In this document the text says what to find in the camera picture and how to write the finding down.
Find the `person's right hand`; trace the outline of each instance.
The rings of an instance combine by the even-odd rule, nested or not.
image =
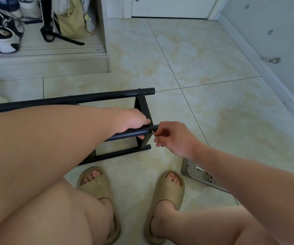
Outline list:
[[[194,150],[202,143],[191,133],[184,123],[164,121],[155,132],[157,147],[166,147],[173,154],[191,159]]]

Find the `slide sandal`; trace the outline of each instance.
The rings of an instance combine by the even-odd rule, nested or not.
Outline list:
[[[165,178],[169,173],[173,173],[176,177],[178,177],[181,186]],[[150,224],[153,219],[153,213],[154,213],[156,205],[162,200],[169,200],[173,202],[176,210],[180,210],[184,194],[185,194],[185,183],[180,174],[178,174],[177,172],[173,170],[167,170],[161,174],[161,176],[159,177],[156,183],[152,203],[147,213],[147,218],[146,218],[145,226],[144,226],[145,238],[150,244],[163,244],[166,241],[166,239],[157,238],[153,236],[150,230]]]
[[[96,177],[92,181],[89,181],[88,183],[81,185],[86,175],[88,173],[93,172],[94,170],[98,170],[101,173],[101,175]],[[114,232],[108,236],[105,244],[110,245],[114,243],[120,236],[121,222],[118,210],[116,209],[111,184],[109,182],[106,172],[98,166],[93,166],[89,169],[86,169],[78,179],[77,189],[91,195],[96,199],[107,198],[110,200],[114,212]]]

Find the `hand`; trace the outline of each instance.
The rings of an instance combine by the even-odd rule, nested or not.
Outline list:
[[[157,147],[166,147],[173,154],[191,159],[194,150],[202,143],[184,123],[165,121],[159,123],[154,142]]]
[[[138,109],[122,109],[120,120],[120,132],[124,132],[129,128],[140,128],[143,125],[147,125],[150,123],[150,119],[146,119],[146,116],[142,114]],[[144,135],[138,136],[140,139],[144,139]]]

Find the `small metal wrench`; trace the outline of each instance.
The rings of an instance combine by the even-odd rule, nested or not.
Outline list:
[[[195,164],[195,169],[199,169],[199,170],[201,170],[201,171],[205,172],[205,170],[203,170],[203,169],[199,168],[199,167],[198,167],[196,164]]]

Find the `black metal bracket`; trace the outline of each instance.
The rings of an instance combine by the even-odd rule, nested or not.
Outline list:
[[[152,117],[149,112],[149,108],[146,102],[145,95],[155,94],[154,88],[143,88],[143,89],[132,89],[132,90],[122,90],[122,91],[112,91],[104,93],[95,93],[95,94],[82,94],[82,95],[73,95],[65,97],[56,97],[56,98],[47,98],[39,99],[32,101],[21,101],[21,102],[10,102],[10,103],[1,103],[0,104],[0,113],[11,111],[15,109],[25,108],[25,107],[35,107],[42,105],[78,105],[79,103],[94,102],[94,101],[103,101],[103,100],[113,100],[121,98],[135,97],[134,108],[141,111],[146,118],[150,119],[151,122],[148,125],[144,125],[138,129],[128,129],[122,133],[116,133],[111,136],[106,141],[113,141],[128,137],[136,137],[137,147],[129,148],[125,150],[119,150],[115,152],[105,153],[101,155],[96,154],[94,150],[85,160],[83,160],[79,165],[97,162],[101,160],[110,159],[117,156],[123,156],[139,151],[149,150],[151,148],[150,144],[147,144],[149,139],[152,136],[152,131],[157,131],[158,125],[153,124]],[[137,136],[144,135],[144,139],[140,139]]]

